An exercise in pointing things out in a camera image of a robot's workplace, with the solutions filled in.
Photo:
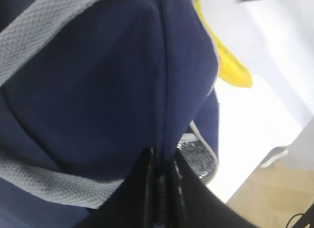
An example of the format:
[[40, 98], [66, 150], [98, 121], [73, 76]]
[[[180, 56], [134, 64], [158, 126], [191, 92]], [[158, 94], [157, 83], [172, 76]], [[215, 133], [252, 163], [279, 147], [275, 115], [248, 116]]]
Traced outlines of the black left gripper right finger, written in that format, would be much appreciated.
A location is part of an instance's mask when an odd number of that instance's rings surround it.
[[171, 228], [255, 228], [221, 202], [195, 175], [180, 150], [166, 170], [167, 219]]

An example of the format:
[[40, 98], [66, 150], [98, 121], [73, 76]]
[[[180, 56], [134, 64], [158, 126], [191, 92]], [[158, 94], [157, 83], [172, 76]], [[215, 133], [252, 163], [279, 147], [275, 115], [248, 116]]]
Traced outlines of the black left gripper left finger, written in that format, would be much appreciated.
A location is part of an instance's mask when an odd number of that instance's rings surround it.
[[155, 228], [156, 150], [146, 147], [119, 188], [77, 228]]

